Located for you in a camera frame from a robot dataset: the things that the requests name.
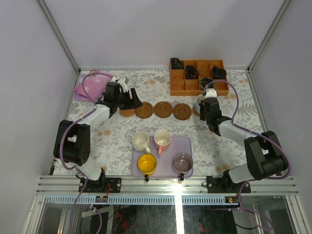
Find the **light bamboo coaster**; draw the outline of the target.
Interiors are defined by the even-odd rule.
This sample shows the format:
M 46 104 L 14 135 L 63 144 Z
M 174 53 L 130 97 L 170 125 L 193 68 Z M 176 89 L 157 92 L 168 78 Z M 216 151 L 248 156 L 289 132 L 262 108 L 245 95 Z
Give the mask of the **light bamboo coaster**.
M 197 109 L 196 109 L 195 105 L 192 107 L 192 112 L 193 112 L 194 115 L 200 117 L 200 113 L 197 112 Z
M 131 117 L 134 115 L 135 110 L 134 109 L 120 110 L 119 113 L 122 117 Z

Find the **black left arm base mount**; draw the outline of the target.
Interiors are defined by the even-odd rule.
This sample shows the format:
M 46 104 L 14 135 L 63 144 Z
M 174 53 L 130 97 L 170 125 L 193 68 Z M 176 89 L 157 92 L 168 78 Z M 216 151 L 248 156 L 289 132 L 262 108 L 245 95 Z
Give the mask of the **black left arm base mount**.
M 98 180 L 89 180 L 85 188 L 83 188 L 85 183 L 85 178 L 81 174 L 77 173 L 76 178 L 80 180 L 79 192 L 83 193 L 106 193 L 106 194 L 116 194 L 120 193 L 121 190 L 121 178 L 107 177 L 105 172 L 102 171 Z

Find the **dark wooden grooved coaster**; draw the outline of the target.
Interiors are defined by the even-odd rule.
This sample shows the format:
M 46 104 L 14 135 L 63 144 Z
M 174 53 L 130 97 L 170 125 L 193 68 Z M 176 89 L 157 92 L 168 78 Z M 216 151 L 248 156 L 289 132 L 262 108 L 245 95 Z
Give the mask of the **dark wooden grooved coaster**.
M 158 102 L 154 106 L 154 113 L 157 117 L 168 118 L 173 112 L 173 107 L 166 101 Z
M 189 105 L 179 103 L 173 108 L 173 115 L 178 120 L 187 120 L 192 115 L 192 110 Z
M 154 112 L 153 106 L 148 102 L 143 102 L 142 106 L 135 109 L 135 114 L 139 118 L 149 118 Z

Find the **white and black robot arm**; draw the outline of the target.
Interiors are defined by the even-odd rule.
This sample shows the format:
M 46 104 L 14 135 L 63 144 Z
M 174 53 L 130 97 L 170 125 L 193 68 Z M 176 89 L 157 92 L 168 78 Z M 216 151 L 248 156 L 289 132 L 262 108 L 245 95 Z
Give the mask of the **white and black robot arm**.
M 222 186 L 225 191 L 234 192 L 239 188 L 240 182 L 275 179 L 273 176 L 276 174 L 290 172 L 288 156 L 274 132 L 259 134 L 235 124 L 232 118 L 222 114 L 215 97 L 205 98 L 199 106 L 200 119 L 207 123 L 211 132 L 228 138 L 245 149 L 246 163 L 223 173 Z
M 75 121 L 62 120 L 58 126 L 54 157 L 61 160 L 66 170 L 76 169 L 90 180 L 95 192 L 106 189 L 104 171 L 91 158 L 91 133 L 101 123 L 111 118 L 117 110 L 131 110 L 142 106 L 135 88 L 124 89 L 118 82 L 108 82 L 102 97 L 94 108 Z

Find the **grey purple ceramic mug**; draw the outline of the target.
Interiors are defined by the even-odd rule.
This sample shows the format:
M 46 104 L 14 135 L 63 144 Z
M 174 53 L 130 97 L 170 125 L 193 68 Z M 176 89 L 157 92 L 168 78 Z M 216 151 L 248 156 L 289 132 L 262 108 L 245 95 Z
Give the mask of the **grey purple ceramic mug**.
M 193 158 L 187 153 L 179 153 L 173 160 L 174 169 L 180 173 L 187 173 L 193 168 Z

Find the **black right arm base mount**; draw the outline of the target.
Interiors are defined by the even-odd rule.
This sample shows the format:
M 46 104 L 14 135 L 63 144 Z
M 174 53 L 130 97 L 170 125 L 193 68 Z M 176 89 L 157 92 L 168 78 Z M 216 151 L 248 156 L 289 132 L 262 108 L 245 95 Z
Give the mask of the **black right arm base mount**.
M 252 179 L 253 176 L 247 171 L 230 169 L 224 171 L 222 177 L 206 176 L 201 186 L 209 194 L 238 194 L 241 188 L 243 193 L 251 193 L 248 181 Z

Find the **light blue ceramic mug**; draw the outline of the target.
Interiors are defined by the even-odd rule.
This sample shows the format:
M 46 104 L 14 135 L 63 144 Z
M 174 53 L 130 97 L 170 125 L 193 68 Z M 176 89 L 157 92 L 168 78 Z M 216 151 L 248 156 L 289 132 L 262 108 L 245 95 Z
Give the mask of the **light blue ceramic mug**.
M 202 94 L 196 97 L 196 100 L 195 100 L 195 110 L 197 111 L 198 114 L 200 114 L 200 103 L 204 99 L 205 99 L 205 96 L 202 95 Z

